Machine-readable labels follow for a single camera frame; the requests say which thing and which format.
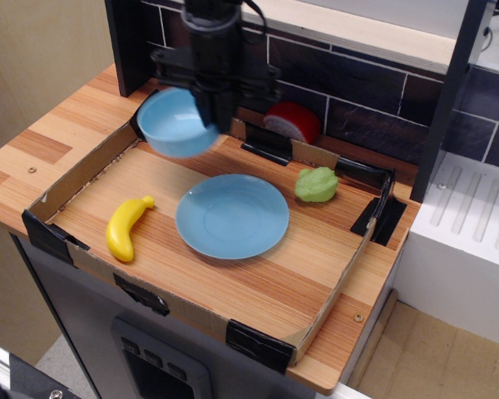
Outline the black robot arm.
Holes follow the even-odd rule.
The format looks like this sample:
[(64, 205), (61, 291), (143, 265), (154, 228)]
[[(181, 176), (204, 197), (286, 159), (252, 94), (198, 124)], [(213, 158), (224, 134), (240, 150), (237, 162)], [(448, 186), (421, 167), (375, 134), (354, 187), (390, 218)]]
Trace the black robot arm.
[(253, 1), (246, 4), (262, 20), (257, 39), (243, 33), (242, 1), (185, 1), (181, 20), (190, 45), (151, 53), (158, 82), (189, 90), (204, 126), (221, 133), (230, 130), (237, 109), (246, 102), (270, 106), (279, 100), (279, 69), (247, 49), (266, 38), (266, 19)]

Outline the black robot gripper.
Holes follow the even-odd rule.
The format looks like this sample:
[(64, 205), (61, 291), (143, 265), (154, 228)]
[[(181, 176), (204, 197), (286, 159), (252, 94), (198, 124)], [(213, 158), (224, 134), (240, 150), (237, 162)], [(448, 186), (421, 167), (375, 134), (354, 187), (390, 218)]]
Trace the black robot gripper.
[[(215, 123), (219, 133), (230, 130), (239, 101), (275, 103), (279, 70), (254, 57), (252, 44), (243, 33), (240, 12), (201, 16), (183, 12), (181, 20), (190, 44), (154, 50), (156, 77), (161, 84), (193, 90), (195, 105), (204, 126)], [(213, 112), (210, 94), (213, 95)]]

